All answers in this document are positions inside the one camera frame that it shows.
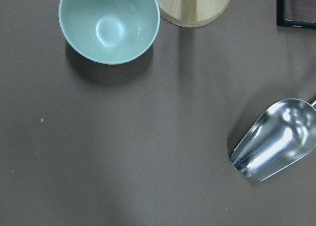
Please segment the wooden cup tree stand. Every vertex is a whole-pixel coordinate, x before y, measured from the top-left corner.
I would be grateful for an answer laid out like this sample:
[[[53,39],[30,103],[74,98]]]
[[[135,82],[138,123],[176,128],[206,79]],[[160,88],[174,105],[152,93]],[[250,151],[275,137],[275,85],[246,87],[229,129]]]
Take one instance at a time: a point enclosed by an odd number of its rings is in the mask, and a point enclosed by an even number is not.
[[[177,26],[195,28],[218,19],[230,0],[157,0],[162,18]]]

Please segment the mint green bowl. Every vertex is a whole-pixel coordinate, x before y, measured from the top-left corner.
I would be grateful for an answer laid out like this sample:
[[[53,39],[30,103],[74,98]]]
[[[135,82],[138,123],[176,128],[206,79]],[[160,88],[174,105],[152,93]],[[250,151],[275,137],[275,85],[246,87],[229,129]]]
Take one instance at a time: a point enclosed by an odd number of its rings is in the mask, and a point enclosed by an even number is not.
[[[60,0],[59,24],[83,57],[118,65],[144,54],[160,26],[157,0]]]

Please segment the silver metal scoop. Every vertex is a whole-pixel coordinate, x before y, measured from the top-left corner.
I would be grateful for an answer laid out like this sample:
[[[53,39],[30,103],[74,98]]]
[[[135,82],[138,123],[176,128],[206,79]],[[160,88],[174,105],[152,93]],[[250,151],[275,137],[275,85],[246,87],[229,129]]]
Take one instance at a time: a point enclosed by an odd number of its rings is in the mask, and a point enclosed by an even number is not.
[[[272,104],[231,154],[244,176],[264,181],[302,159],[316,147],[316,99],[288,98]]]

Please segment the black framed tray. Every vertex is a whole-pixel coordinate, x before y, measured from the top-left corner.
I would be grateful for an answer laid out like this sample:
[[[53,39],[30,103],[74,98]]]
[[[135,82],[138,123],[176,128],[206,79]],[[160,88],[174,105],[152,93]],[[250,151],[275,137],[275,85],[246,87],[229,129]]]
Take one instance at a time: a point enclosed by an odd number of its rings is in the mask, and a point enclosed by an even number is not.
[[[276,0],[276,24],[282,27],[315,29],[316,0]]]

